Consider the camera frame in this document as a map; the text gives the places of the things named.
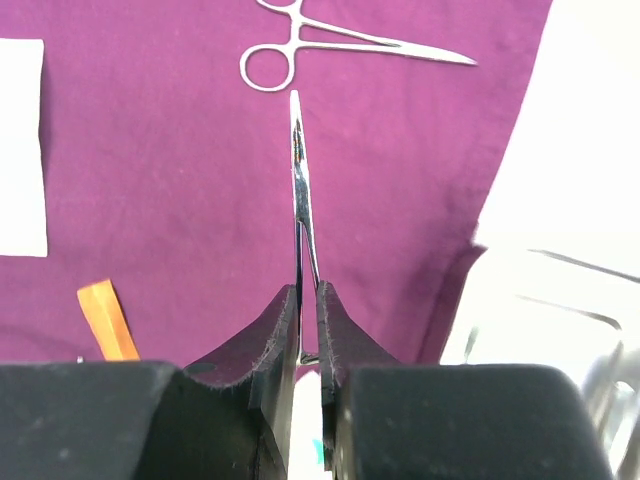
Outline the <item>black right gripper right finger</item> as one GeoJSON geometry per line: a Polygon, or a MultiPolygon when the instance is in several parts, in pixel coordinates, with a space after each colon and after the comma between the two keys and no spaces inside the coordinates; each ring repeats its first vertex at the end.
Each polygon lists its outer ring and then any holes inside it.
{"type": "Polygon", "coordinates": [[[404,365],[316,289],[324,465],[336,479],[609,479],[576,386],[542,365],[404,365]]]}

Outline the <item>curved forceps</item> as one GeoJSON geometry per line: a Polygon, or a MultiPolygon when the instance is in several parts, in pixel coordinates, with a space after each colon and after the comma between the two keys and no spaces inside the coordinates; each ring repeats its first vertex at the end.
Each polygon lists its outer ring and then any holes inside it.
{"type": "Polygon", "coordinates": [[[247,48],[240,56],[239,71],[242,80],[247,86],[259,92],[279,92],[292,83],[296,73],[296,54],[300,50],[334,50],[389,54],[432,62],[465,66],[478,65],[475,59],[451,50],[367,34],[312,19],[302,12],[302,0],[291,1],[287,5],[275,5],[269,1],[258,0],[257,4],[277,15],[286,16],[290,26],[289,39],[285,43],[263,43],[254,45],[247,48]],[[301,35],[304,27],[362,40],[362,43],[304,40],[301,35]],[[250,78],[248,67],[250,58],[263,51],[273,51],[284,57],[287,61],[287,75],[282,82],[275,86],[260,85],[250,78]]]}

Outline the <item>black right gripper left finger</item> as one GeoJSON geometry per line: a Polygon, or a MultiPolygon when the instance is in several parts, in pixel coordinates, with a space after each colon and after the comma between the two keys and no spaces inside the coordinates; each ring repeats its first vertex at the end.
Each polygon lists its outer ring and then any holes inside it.
{"type": "Polygon", "coordinates": [[[185,368],[159,361],[7,364],[5,479],[283,479],[297,299],[185,368]]]}

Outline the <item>steel forceps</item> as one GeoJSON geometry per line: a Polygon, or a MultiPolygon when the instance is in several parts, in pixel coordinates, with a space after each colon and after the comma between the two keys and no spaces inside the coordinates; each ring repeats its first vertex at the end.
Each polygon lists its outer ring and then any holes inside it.
{"type": "Polygon", "coordinates": [[[290,92],[289,108],[291,174],[295,232],[295,288],[298,309],[298,347],[296,363],[298,367],[306,367],[317,364],[318,355],[305,351],[303,347],[304,251],[307,251],[309,253],[314,292],[317,292],[318,290],[320,275],[313,222],[310,170],[307,158],[300,95],[297,90],[292,90],[290,92]]]}

